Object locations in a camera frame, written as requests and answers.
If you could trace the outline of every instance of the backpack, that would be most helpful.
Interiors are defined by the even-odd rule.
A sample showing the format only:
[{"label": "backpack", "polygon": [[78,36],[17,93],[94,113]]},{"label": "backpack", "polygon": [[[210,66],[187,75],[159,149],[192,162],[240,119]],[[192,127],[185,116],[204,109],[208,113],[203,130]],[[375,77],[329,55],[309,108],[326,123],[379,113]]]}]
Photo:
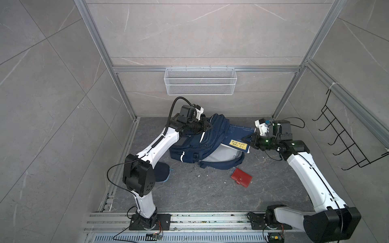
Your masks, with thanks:
[{"label": "backpack", "polygon": [[219,170],[228,170],[241,164],[244,153],[221,145],[230,126],[229,119],[214,114],[208,118],[208,122],[212,124],[212,129],[201,134],[183,136],[169,148],[170,157],[185,163],[199,163],[201,168],[210,166]]}]

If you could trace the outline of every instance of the floor vent grate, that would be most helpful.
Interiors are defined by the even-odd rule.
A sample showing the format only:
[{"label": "floor vent grate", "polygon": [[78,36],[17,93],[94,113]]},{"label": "floor vent grate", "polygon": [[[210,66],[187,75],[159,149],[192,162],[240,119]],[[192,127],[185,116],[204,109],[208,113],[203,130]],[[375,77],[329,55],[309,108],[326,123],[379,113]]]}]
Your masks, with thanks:
[{"label": "floor vent grate", "polygon": [[[117,240],[135,241],[137,243],[150,243],[155,242],[151,237],[146,236],[146,233],[122,233],[115,237],[117,240],[112,238],[116,234],[114,233],[96,233],[94,243],[111,243],[118,242]],[[255,243],[255,242],[266,242],[260,233],[164,233],[161,240],[158,243]]]}]

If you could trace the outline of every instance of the aluminum frame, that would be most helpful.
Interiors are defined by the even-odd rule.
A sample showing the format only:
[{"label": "aluminum frame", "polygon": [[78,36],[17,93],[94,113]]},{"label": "aluminum frame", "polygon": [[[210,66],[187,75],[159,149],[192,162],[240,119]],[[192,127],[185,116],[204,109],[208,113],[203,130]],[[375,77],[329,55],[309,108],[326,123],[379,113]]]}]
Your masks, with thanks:
[{"label": "aluminum frame", "polygon": [[361,104],[346,88],[323,70],[314,60],[308,59],[308,69],[320,79],[351,112],[389,148],[389,128],[365,106]]},{"label": "aluminum frame", "polygon": [[[220,232],[259,232],[251,229],[247,218],[249,212],[161,212],[171,214],[170,229],[167,233],[220,233]],[[265,211],[254,212],[265,215]],[[128,227],[131,219],[126,212],[91,213],[83,224],[84,233],[119,233]],[[281,232],[277,229],[266,229],[264,232]],[[285,230],[286,232],[304,232],[300,229]],[[135,233],[150,232],[147,230],[131,231]]]},{"label": "aluminum frame", "polygon": [[209,66],[166,66],[166,65],[145,65],[145,66],[113,66],[113,70],[120,72],[165,72],[166,68],[234,68],[236,72],[298,72],[297,65],[209,65]]},{"label": "aluminum frame", "polygon": [[[131,148],[132,142],[134,140],[138,125],[139,125],[139,120],[140,120],[140,118],[136,118],[135,122],[133,122],[131,128],[129,129],[129,131],[127,133],[126,142],[123,146],[121,155],[118,159],[118,162],[117,162],[118,164],[123,163],[124,159],[126,158],[128,153],[130,152],[130,148]],[[124,168],[123,164],[116,166],[116,168],[111,176],[111,181],[113,181],[116,185],[118,185],[120,183],[120,180],[122,178],[123,168]],[[111,210],[112,202],[113,202],[113,198],[115,196],[116,190],[117,190],[117,187],[114,186],[112,183],[110,183],[107,190],[106,190],[106,193],[105,193],[106,197],[105,197],[105,199],[103,199],[103,203],[99,207],[100,212],[109,212]]]},{"label": "aluminum frame", "polygon": [[75,2],[76,6],[81,14],[82,19],[85,22],[86,27],[89,30],[89,33],[92,36],[93,42],[95,43],[97,50],[99,51],[103,62],[105,63],[105,65],[107,67],[109,75],[111,76],[111,78],[114,81],[114,84],[117,88],[117,91],[119,91],[120,97],[122,98],[124,105],[127,108],[128,113],[130,114],[132,120],[135,121],[135,119],[137,117],[134,113],[134,109],[131,106],[131,103],[127,97],[126,91],[125,91],[122,83],[120,82],[118,76],[116,75],[116,73],[113,70],[112,61],[108,55],[107,49],[104,46],[103,40],[102,40],[98,30],[97,30],[95,22],[93,21],[91,13],[89,12],[88,6],[86,5],[84,0],[74,0],[74,2]]},{"label": "aluminum frame", "polygon": [[307,53],[304,56],[303,61],[300,65],[300,71],[295,74],[295,76],[292,78],[290,84],[288,85],[287,89],[285,90],[284,95],[282,96],[280,102],[278,103],[277,107],[275,108],[272,117],[274,119],[277,119],[278,116],[281,113],[281,110],[285,106],[286,102],[288,101],[290,95],[292,94],[294,88],[296,87],[299,79],[301,78],[301,75],[307,68],[306,63],[309,59],[311,59],[317,50],[319,49],[321,43],[323,42],[324,38],[328,34],[329,30],[331,29],[332,25],[334,24],[336,18],[340,14],[341,10],[343,9],[344,5],[346,4],[347,0],[335,0],[331,8],[329,9],[326,17],[324,18],[324,21],[319,28],[319,31],[317,32],[311,46],[309,47]]}]

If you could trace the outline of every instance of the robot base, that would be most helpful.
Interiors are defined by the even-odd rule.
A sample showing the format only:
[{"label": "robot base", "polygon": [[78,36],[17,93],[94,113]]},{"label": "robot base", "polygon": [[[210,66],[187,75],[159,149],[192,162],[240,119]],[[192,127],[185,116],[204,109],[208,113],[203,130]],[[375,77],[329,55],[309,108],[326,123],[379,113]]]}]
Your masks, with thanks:
[{"label": "robot base", "polygon": [[171,214],[161,213],[161,214],[155,214],[155,216],[153,215],[150,219],[145,219],[144,217],[140,216],[139,214],[133,214],[131,216],[132,225],[128,228],[128,230],[158,229],[159,225],[158,225],[157,221],[161,222],[162,230],[169,230],[171,216],[172,216]]}]

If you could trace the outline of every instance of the yellow label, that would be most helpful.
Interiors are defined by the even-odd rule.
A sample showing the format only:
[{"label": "yellow label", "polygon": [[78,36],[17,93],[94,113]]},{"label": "yellow label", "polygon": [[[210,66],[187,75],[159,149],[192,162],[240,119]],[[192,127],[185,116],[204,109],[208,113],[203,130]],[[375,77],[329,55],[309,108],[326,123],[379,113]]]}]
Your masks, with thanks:
[{"label": "yellow label", "polygon": [[244,150],[246,150],[246,148],[247,148],[246,143],[241,143],[241,142],[235,141],[235,140],[231,140],[230,145],[237,147],[237,148],[240,148],[240,149],[244,149]]}]

